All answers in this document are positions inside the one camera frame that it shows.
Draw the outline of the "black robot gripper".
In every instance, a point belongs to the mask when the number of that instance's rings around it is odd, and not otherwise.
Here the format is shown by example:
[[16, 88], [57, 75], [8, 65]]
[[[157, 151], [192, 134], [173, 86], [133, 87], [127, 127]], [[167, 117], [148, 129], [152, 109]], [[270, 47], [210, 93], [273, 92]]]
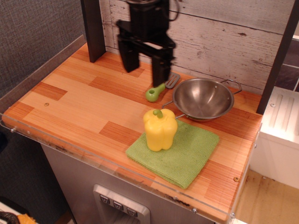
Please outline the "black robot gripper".
[[118, 20], [118, 46], [126, 72], [139, 68], [139, 54], [152, 59], [153, 86], [168, 80], [174, 41], [167, 35], [170, 18], [168, 0], [128, 0], [129, 21]]

